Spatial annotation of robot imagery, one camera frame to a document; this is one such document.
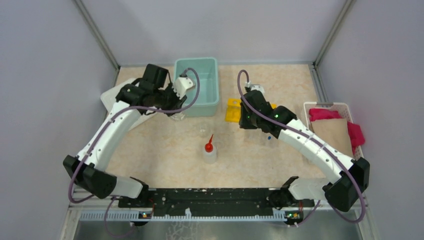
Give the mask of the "yellow test tube rack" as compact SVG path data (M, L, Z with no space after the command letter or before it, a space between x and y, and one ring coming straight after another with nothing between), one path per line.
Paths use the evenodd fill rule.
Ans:
M225 121L230 123L239 123L241 119L242 100L240 98L229 98L225 113Z

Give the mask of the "clear glass beaker front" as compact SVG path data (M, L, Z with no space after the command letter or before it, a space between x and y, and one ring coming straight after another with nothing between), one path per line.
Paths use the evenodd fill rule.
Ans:
M175 113L175 114L173 114L173 115L170 116L170 118L173 121L177 121L177 122L184 120L185 117L186 117L186 115L184 113L182 113L182 112L178 112L178 113Z

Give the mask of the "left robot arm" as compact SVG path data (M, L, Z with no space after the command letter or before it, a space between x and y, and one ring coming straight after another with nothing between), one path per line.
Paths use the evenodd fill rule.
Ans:
M67 155L63 166L70 176L68 198L73 198L73 187L78 186L91 197L130 198L138 207L149 203L149 186L133 177L115 176L107 173L113 153L130 128L146 114L164 113L173 116L185 110L187 93L196 83L187 71L165 85L169 71L148 64L142 77L134 78L119 89L112 109L93 138L75 156Z

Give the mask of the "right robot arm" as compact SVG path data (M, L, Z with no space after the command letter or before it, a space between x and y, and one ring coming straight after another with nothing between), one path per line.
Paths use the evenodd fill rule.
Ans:
M370 163L366 159L354 159L335 149L288 108L273 108L258 90L250 90L240 99L240 128L271 134L301 153L324 174L324 178L291 177L283 185L284 204L295 206L300 200L324 200L340 212L348 212L355 203L360 203L363 210L366 208L363 193L370 176Z

